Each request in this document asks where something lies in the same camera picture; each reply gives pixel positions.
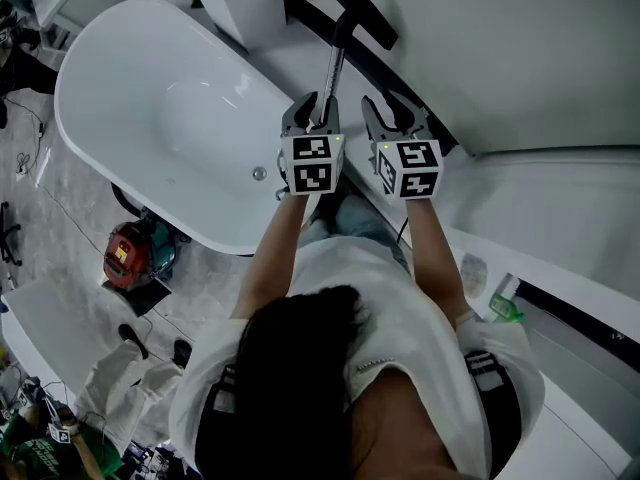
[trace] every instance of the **freestanding bathtub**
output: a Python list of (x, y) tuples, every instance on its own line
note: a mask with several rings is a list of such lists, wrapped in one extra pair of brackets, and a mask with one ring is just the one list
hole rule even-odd
[(54, 102), (66, 144), (110, 181), (211, 249), (255, 252), (291, 100), (211, 32), (162, 0), (116, 5), (69, 49)]

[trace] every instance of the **black handle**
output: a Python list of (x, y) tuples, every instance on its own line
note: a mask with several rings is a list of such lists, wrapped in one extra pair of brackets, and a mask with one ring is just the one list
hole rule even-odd
[(398, 40), (398, 34), (393, 30), (382, 13), (373, 5), (371, 0), (337, 0), (345, 8), (345, 30), (338, 30), (334, 35), (334, 46), (343, 48), (344, 44), (335, 44), (336, 41), (344, 43), (347, 30), (349, 36), (356, 24), (361, 25), (385, 50), (391, 50)]

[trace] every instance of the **woman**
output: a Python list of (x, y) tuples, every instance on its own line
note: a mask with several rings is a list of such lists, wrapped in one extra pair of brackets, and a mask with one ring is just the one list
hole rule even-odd
[(521, 327), (473, 318), (430, 201), (407, 202), (415, 280), (344, 186), (298, 240), (306, 203), (285, 196), (231, 319), (199, 336), (174, 445), (204, 478), (494, 477), (513, 448), (464, 355), (489, 352), (507, 372), (516, 446), (544, 399)]

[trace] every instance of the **green object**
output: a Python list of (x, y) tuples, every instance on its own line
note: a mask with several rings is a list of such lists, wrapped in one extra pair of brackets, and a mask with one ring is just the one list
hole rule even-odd
[[(80, 433), (105, 477), (115, 473), (122, 466), (118, 450), (108, 438), (103, 439), (102, 432), (88, 425), (81, 425)], [(0, 443), (0, 451), (12, 462), (23, 462), (29, 480), (89, 478), (73, 444), (56, 443), (50, 437), (37, 438), (36, 430), (19, 414), (11, 418), (4, 439)]]
[(497, 293), (491, 297), (489, 307), (498, 314), (497, 322), (520, 322), (524, 318), (524, 314), (518, 311), (518, 306), (513, 301)]

